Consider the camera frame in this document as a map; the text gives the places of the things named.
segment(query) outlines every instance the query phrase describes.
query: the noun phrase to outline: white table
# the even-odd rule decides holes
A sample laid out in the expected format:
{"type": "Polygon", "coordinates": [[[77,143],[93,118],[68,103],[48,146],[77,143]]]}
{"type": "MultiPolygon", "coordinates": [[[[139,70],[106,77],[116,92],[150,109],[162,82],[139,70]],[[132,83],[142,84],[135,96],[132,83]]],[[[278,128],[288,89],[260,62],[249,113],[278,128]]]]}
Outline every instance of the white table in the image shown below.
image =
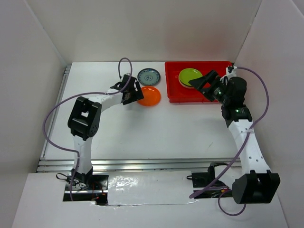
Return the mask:
{"type": "MultiPolygon", "coordinates": [[[[155,107],[138,103],[116,105],[101,115],[99,131],[94,136],[92,159],[177,159],[232,158],[237,152],[232,135],[221,116],[219,104],[173,104],[167,98],[164,62],[133,62],[133,76],[140,70],[154,68],[161,74],[156,88],[161,101],[155,107]]],[[[73,63],[63,97],[106,91],[119,81],[117,62],[73,63]]],[[[130,71],[122,63],[122,74],[130,71]]],[[[51,140],[73,148],[67,121],[75,99],[63,104],[51,131],[51,140]]],[[[73,153],[46,146],[47,160],[72,160],[73,153]]]]}
{"type": "MultiPolygon", "coordinates": [[[[180,205],[96,206],[92,201],[63,202],[64,187],[54,173],[29,174],[13,228],[287,228],[277,195],[270,204],[250,204],[242,215],[230,217],[220,211],[217,199],[180,205]]],[[[222,198],[221,204],[230,213],[242,208],[232,198],[222,198]]]]}

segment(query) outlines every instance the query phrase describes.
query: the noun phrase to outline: green plate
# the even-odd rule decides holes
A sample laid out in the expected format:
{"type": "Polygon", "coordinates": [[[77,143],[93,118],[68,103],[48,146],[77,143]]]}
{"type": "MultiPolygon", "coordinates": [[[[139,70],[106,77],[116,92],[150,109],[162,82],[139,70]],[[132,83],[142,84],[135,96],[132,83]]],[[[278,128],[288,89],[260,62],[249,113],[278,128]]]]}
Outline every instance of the green plate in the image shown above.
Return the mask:
{"type": "Polygon", "coordinates": [[[197,79],[199,77],[203,77],[203,74],[196,70],[196,69],[193,69],[193,68],[187,68],[187,69],[183,69],[181,72],[180,72],[180,75],[179,75],[179,80],[181,83],[183,83],[185,86],[188,86],[188,87],[192,87],[190,84],[189,84],[189,81],[190,80],[193,80],[193,79],[197,79]]]}

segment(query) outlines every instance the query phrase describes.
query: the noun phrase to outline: black bracket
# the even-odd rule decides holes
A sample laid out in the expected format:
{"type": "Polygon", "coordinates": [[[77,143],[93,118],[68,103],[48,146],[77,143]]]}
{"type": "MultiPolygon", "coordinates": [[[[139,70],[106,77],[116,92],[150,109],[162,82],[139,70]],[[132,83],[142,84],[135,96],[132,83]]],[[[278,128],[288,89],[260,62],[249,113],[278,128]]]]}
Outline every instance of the black bracket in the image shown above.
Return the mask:
{"type": "Polygon", "coordinates": [[[86,141],[93,137],[99,128],[102,105],[88,98],[78,97],[67,122],[73,136],[77,135],[86,141]]]}
{"type": "Polygon", "coordinates": [[[214,168],[217,166],[225,165],[227,166],[228,164],[225,162],[212,162],[210,166],[208,167],[208,184],[211,183],[215,179],[215,170],[214,168]]]}
{"type": "Polygon", "coordinates": [[[232,197],[237,204],[270,203],[280,184],[277,173],[244,174],[232,184],[232,197]]]}
{"type": "MultiPolygon", "coordinates": [[[[129,75],[124,75],[121,82],[116,83],[114,86],[110,87],[111,89],[121,90],[129,80],[129,75]]],[[[122,103],[123,105],[127,105],[134,101],[138,101],[143,99],[143,92],[139,82],[135,77],[131,77],[130,82],[128,83],[127,87],[122,91],[123,98],[122,103]]]]}
{"type": "Polygon", "coordinates": [[[240,77],[232,77],[227,84],[214,70],[205,76],[190,80],[189,83],[208,100],[218,100],[224,107],[237,107],[243,104],[247,90],[247,82],[240,77]]]}
{"type": "Polygon", "coordinates": [[[238,122],[239,120],[252,121],[250,110],[246,105],[240,105],[239,107],[221,107],[222,116],[225,119],[226,126],[229,127],[232,121],[238,122]]]}
{"type": "Polygon", "coordinates": [[[86,186],[89,186],[91,184],[91,178],[93,176],[93,168],[88,173],[75,173],[74,179],[78,180],[80,183],[85,184],[86,186]]]}

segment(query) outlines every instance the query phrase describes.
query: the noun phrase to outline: blue plate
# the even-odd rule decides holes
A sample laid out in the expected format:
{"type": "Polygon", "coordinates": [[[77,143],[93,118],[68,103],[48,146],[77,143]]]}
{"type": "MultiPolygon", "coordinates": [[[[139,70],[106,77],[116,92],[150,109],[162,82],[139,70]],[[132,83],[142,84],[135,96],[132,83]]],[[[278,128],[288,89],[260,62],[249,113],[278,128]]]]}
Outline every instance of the blue plate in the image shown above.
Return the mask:
{"type": "Polygon", "coordinates": [[[138,73],[137,79],[144,86],[154,86],[160,81],[161,75],[155,69],[146,68],[138,73]]]}

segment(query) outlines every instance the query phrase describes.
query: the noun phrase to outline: white surface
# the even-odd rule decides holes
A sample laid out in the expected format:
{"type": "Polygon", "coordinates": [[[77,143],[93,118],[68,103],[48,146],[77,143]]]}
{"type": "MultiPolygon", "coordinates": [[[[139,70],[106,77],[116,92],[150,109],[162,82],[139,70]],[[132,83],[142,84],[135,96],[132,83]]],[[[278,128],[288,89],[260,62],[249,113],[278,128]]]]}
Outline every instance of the white surface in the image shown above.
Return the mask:
{"type": "MultiPolygon", "coordinates": [[[[270,204],[247,205],[241,216],[229,217],[220,211],[217,199],[201,199],[186,205],[120,207],[96,206],[92,202],[62,202],[64,185],[53,173],[30,174],[13,228],[287,228],[276,195],[270,204]]],[[[230,213],[242,208],[232,198],[223,198],[221,203],[230,213]]]]}
{"type": "Polygon", "coordinates": [[[188,204],[193,193],[191,171],[111,172],[109,205],[188,204]]]}
{"type": "Polygon", "coordinates": [[[229,130],[236,142],[237,150],[244,144],[247,133],[250,133],[248,141],[239,156],[243,175],[249,174],[251,170],[254,170],[256,173],[267,173],[267,170],[270,170],[257,143],[254,129],[250,129],[252,124],[253,122],[248,120],[239,120],[237,122],[233,121],[229,126],[229,130]]]}
{"type": "MultiPolygon", "coordinates": [[[[63,99],[72,95],[106,91],[119,81],[117,63],[73,63],[63,99]]],[[[133,62],[133,75],[144,68],[161,74],[156,88],[161,101],[155,107],[137,102],[115,105],[101,114],[99,130],[93,138],[92,159],[231,158],[237,152],[235,141],[221,116],[219,104],[171,104],[167,98],[163,62],[133,62]]],[[[122,74],[129,72],[122,63],[122,74]]],[[[73,148],[67,121],[75,99],[63,104],[57,115],[51,139],[73,148]]],[[[73,159],[70,152],[52,145],[47,159],[73,159]]]]}
{"type": "Polygon", "coordinates": [[[261,0],[28,0],[68,63],[235,61],[261,0]]]}
{"type": "MultiPolygon", "coordinates": [[[[281,177],[278,194],[290,228],[304,224],[304,16],[290,0],[263,1],[236,65],[256,70],[269,90],[270,107],[255,127],[263,156],[281,177]]],[[[246,103],[254,118],[266,105],[260,82],[247,80],[246,103]]]]}
{"type": "MultiPolygon", "coordinates": [[[[87,174],[92,169],[92,161],[91,161],[91,150],[92,150],[92,139],[88,138],[84,141],[82,138],[76,136],[72,136],[74,142],[74,149],[79,152],[79,163],[77,172],[87,174]]],[[[78,160],[78,154],[74,153],[74,165],[73,169],[76,168],[78,160]]]]}
{"type": "Polygon", "coordinates": [[[44,143],[41,123],[63,68],[20,0],[0,1],[0,227],[10,228],[44,143]]]}

